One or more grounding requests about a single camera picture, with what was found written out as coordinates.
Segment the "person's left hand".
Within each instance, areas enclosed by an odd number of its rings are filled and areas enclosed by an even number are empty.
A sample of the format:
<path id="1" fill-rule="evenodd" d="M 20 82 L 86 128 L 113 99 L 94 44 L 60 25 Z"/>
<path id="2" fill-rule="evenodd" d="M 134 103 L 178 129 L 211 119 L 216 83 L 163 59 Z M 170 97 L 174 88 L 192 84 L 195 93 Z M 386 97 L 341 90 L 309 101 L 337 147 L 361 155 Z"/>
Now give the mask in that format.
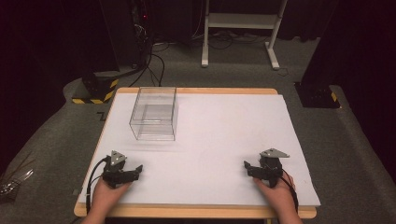
<path id="1" fill-rule="evenodd" d="M 103 178 L 100 178 L 95 186 L 92 207 L 88 214 L 106 217 L 129 187 L 131 187 L 131 183 L 122 184 L 113 189 Z"/>

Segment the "clear plastic box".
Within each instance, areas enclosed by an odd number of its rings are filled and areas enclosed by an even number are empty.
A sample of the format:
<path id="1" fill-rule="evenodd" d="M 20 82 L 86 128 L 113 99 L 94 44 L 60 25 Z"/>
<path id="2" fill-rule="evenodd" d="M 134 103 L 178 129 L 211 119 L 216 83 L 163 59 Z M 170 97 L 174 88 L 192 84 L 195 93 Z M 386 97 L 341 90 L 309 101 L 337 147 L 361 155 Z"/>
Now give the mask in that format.
<path id="1" fill-rule="evenodd" d="M 177 113 L 175 87 L 141 87 L 129 122 L 135 139 L 175 141 Z"/>

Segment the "black equipment column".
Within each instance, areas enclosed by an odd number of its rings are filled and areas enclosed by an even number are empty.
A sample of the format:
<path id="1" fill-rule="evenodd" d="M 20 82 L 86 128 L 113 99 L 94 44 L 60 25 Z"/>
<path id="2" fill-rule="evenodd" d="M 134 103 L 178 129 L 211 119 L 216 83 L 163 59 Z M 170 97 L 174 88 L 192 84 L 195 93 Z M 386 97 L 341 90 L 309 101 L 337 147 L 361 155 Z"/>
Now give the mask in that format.
<path id="1" fill-rule="evenodd" d="M 152 32 L 147 0 L 100 0 L 110 43 L 119 68 L 146 65 Z"/>

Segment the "black square stand base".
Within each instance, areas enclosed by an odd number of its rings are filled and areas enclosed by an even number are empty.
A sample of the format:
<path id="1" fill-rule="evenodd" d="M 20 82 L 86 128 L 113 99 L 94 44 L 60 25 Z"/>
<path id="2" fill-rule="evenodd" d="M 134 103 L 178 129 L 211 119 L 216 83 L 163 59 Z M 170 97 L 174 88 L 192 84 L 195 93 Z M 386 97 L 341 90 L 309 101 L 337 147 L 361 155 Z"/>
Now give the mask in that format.
<path id="1" fill-rule="evenodd" d="M 303 107 L 309 108 L 340 108 L 335 93 L 329 88 L 314 88 L 296 82 L 294 88 L 298 93 Z"/>

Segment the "white metal stand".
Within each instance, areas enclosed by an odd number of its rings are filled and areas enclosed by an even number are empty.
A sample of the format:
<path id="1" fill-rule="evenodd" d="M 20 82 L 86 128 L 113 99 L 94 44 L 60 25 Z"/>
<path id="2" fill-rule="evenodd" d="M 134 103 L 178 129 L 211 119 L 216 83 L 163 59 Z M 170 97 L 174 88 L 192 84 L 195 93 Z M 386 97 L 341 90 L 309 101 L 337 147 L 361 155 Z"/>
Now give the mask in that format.
<path id="1" fill-rule="evenodd" d="M 209 45 L 208 36 L 210 28 L 238 28 L 238 29 L 258 29 L 271 30 L 270 40 L 264 43 L 270 63 L 274 70 L 279 70 L 280 65 L 274 51 L 278 30 L 283 19 L 288 0 L 280 0 L 280 7 L 276 14 L 235 14 L 235 13 L 212 13 L 209 9 L 210 0 L 205 0 L 205 25 L 204 41 L 202 49 L 201 66 L 209 65 Z"/>

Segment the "person's right hand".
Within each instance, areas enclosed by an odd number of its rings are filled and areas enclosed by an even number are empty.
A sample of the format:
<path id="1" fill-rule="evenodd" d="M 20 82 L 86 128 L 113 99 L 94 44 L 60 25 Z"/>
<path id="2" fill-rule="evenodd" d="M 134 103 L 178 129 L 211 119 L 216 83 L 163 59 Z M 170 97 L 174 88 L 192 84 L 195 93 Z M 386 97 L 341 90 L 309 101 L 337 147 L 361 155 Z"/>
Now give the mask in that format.
<path id="1" fill-rule="evenodd" d="M 259 178 L 253 178 L 254 183 L 262 192 L 269 205 L 276 211 L 279 218 L 292 218 L 297 216 L 295 203 L 291 191 L 294 189 L 293 178 L 283 175 L 277 184 L 270 188 Z"/>

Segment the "dark curtain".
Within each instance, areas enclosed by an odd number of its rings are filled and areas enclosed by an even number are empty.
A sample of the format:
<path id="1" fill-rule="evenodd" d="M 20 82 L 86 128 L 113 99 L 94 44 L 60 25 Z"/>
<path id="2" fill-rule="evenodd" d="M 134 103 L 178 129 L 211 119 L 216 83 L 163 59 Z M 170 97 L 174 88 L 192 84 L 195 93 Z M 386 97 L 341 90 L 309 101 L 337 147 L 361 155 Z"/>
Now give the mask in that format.
<path id="1" fill-rule="evenodd" d="M 338 0 L 301 83 L 342 88 L 396 179 L 396 0 Z"/>

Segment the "white table mat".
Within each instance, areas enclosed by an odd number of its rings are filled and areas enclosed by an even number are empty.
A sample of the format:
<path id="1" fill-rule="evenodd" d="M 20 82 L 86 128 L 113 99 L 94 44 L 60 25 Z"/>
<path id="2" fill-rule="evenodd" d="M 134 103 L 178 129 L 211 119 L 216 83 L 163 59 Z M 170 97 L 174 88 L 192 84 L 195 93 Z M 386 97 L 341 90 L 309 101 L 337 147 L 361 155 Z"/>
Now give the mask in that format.
<path id="1" fill-rule="evenodd" d="M 87 173 L 101 174 L 100 161 L 113 150 L 126 156 L 125 170 L 141 166 L 123 203 L 264 205 L 244 164 L 258 165 L 261 152 L 275 148 L 287 155 L 281 163 L 299 203 L 320 204 L 282 96 L 181 93 L 173 141 L 135 139 L 129 125 L 135 98 L 116 95 Z"/>

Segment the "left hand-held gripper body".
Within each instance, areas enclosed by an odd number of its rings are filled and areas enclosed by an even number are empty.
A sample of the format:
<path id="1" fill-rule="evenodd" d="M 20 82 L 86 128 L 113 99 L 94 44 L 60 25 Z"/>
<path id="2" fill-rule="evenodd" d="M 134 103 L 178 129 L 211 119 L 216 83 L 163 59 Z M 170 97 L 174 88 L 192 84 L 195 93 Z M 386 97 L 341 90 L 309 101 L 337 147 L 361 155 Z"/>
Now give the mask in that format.
<path id="1" fill-rule="evenodd" d="M 102 173 L 102 178 L 113 189 L 121 184 L 120 175 L 127 157 L 116 150 L 112 150 L 106 157 L 106 165 Z"/>

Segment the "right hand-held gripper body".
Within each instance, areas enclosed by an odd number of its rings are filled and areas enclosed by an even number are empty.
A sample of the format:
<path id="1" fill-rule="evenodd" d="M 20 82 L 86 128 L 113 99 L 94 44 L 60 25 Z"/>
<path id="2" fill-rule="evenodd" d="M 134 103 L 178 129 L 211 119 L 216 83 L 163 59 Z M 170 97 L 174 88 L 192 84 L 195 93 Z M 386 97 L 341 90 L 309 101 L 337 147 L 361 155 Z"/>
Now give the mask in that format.
<path id="1" fill-rule="evenodd" d="M 269 182 L 269 187 L 273 188 L 278 179 L 283 175 L 281 158 L 288 158 L 290 155 L 275 148 L 269 148 L 260 153 L 259 159 L 262 176 L 261 179 Z"/>

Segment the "black base with yellow stripes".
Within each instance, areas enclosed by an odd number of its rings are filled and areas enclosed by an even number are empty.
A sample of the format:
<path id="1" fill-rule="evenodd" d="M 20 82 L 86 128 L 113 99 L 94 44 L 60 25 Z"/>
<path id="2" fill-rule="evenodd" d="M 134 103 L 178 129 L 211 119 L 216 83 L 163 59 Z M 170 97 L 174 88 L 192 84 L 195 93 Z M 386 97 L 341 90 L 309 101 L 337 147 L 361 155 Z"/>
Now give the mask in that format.
<path id="1" fill-rule="evenodd" d="M 78 83 L 72 95 L 74 104 L 106 104 L 113 96 L 120 79 L 120 73 L 106 71 L 85 76 Z"/>

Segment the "clear plastic wrap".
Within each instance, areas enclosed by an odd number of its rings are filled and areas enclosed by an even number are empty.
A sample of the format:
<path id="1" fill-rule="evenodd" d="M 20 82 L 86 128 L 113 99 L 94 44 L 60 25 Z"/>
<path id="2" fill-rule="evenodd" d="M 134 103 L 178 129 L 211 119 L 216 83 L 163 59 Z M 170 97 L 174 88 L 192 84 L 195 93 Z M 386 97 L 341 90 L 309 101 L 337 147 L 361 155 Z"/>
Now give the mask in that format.
<path id="1" fill-rule="evenodd" d="M 6 184 L 0 185 L 0 203 L 14 202 L 21 187 L 21 183 L 34 173 L 31 169 L 20 177 L 13 178 Z"/>

